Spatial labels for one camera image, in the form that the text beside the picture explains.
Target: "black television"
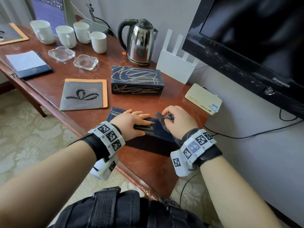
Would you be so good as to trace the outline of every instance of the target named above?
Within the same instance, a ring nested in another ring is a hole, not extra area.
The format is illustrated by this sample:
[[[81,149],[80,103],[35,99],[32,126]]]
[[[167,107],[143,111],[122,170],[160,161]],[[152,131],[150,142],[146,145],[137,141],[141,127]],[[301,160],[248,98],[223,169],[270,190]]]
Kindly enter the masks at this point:
[[[304,0],[201,0],[182,49],[304,119]]]

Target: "patterned carpet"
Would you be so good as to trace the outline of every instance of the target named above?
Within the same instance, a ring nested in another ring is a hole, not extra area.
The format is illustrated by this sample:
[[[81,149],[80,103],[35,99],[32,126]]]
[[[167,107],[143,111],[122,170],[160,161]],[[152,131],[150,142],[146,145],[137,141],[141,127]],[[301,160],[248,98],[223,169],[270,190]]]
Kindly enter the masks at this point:
[[[41,117],[17,90],[0,95],[0,185],[77,139],[57,118],[49,112],[46,114],[46,118]],[[171,199],[179,203],[182,188],[190,177],[178,180]],[[144,196],[138,187],[115,169],[104,182],[88,174],[67,205],[112,186],[120,186],[122,191],[134,189]],[[204,222],[221,227],[200,174],[186,185],[181,207],[194,212]]]

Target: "forearm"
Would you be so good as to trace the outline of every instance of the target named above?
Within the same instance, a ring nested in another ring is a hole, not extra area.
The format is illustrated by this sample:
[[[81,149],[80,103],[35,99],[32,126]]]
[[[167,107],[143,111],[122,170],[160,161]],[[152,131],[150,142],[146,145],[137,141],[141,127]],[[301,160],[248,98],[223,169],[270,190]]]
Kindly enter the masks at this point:
[[[200,169],[215,210],[225,228],[281,227],[264,200],[224,157],[207,161]]]
[[[0,227],[46,227],[95,162],[78,141],[8,181],[0,188]]]

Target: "hand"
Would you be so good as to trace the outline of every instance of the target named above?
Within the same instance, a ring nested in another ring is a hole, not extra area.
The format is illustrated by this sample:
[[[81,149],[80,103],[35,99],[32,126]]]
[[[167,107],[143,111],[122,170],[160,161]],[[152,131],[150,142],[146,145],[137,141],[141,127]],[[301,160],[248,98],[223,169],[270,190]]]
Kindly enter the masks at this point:
[[[148,118],[150,114],[142,114],[142,111],[135,111],[133,113],[131,112],[132,109],[129,109],[122,114],[117,115],[110,122],[120,129],[121,135],[125,141],[139,136],[144,136],[146,134],[144,131],[135,130],[133,128],[134,125],[149,126],[152,124],[152,122],[143,120],[145,118]]]
[[[174,115],[174,123],[169,119],[165,119],[165,124],[168,130],[178,139],[182,139],[183,136],[192,129],[198,128],[196,121],[192,118],[182,107],[180,106],[168,106],[162,112],[165,116],[168,113]]]

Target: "kettle base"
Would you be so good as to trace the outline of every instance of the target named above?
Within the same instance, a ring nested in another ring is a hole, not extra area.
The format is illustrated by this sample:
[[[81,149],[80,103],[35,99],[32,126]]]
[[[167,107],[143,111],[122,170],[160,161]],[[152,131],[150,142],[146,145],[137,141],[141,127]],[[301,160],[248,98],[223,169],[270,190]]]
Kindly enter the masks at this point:
[[[133,65],[136,65],[136,66],[147,66],[150,64],[150,61],[146,61],[146,62],[135,61],[135,60],[131,59],[128,55],[127,55],[127,58],[130,63],[132,63]]]

